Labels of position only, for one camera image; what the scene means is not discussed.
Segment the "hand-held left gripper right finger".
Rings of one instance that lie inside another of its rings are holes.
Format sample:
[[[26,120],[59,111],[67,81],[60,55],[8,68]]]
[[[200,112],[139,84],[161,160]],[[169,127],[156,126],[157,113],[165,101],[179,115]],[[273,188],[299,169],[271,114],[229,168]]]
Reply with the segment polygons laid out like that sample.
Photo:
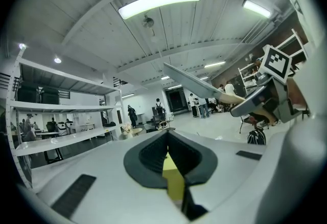
[[[248,180],[267,146],[167,132],[168,152],[181,173],[181,216],[202,219],[224,204]]]

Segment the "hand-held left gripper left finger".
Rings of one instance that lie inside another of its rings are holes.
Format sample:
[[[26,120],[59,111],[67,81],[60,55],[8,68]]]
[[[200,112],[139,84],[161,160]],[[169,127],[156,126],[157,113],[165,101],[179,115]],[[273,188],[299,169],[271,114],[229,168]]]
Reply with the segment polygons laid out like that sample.
[[[80,175],[95,182],[72,215],[76,223],[184,223],[184,215],[165,189],[148,189],[134,181],[123,165],[125,153],[154,136],[113,141],[74,160],[56,174],[37,196],[51,206]]]

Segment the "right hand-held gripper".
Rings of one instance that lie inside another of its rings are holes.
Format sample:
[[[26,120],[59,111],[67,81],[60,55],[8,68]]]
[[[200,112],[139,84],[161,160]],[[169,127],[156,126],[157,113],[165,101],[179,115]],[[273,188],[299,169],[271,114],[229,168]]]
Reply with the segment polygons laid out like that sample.
[[[272,46],[267,46],[262,60],[256,60],[259,67],[258,86],[245,100],[230,109],[233,117],[245,116],[255,111],[267,118],[268,123],[291,120],[297,111],[294,106],[306,107],[307,102],[293,76],[292,58]]]

